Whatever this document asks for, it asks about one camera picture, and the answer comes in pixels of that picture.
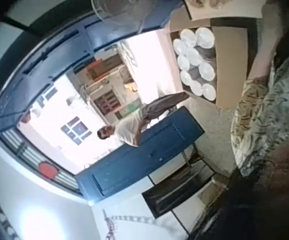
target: blue door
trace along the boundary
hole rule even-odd
[[[83,196],[97,203],[136,183],[181,153],[204,133],[181,107],[141,135],[139,147],[122,145],[76,176]]]
[[[27,56],[0,95],[0,133],[15,127],[39,95],[66,71],[90,63],[95,52],[119,40],[162,28],[172,10],[181,5],[181,0],[158,0],[138,25],[108,24],[90,13],[45,39]]]

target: light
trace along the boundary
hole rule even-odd
[[[56,216],[43,208],[30,208],[22,216],[24,240],[65,240]]]

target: white plate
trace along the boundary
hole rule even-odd
[[[204,61],[200,53],[193,47],[186,49],[185,56],[193,66],[199,66]]]
[[[193,94],[195,94],[197,96],[202,96],[203,87],[201,86],[201,84],[199,82],[191,81],[190,88],[191,88],[191,91],[193,92]]]
[[[205,83],[202,85],[202,94],[209,101],[214,101],[217,96],[216,89],[209,83]]]
[[[188,60],[188,58],[186,58],[185,56],[183,55],[179,55],[176,59],[177,63],[178,63],[178,67],[179,69],[181,70],[184,70],[184,71],[189,71],[190,69],[190,62]]]
[[[190,48],[197,44],[197,36],[190,29],[184,29],[180,32],[180,39]]]
[[[204,49],[211,49],[215,45],[215,35],[213,32],[206,28],[200,27],[195,31],[197,44]]]
[[[190,86],[191,82],[193,81],[190,74],[187,71],[180,72],[180,79],[184,85]]]
[[[180,39],[176,38],[173,40],[173,49],[177,55],[185,55],[186,48],[185,43]]]
[[[213,66],[211,66],[209,63],[203,62],[199,65],[198,68],[199,68],[200,75],[203,79],[207,81],[212,81],[215,79],[216,72]]]

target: gray trousers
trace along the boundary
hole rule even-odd
[[[185,92],[168,94],[157,98],[151,103],[144,105],[141,108],[142,116],[146,120],[153,120],[159,118],[165,111],[173,108],[177,104],[189,98]]]

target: white shirt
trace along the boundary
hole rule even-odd
[[[134,147],[137,147],[134,145],[134,138],[143,118],[140,109],[120,120],[114,130],[115,135],[120,141]]]

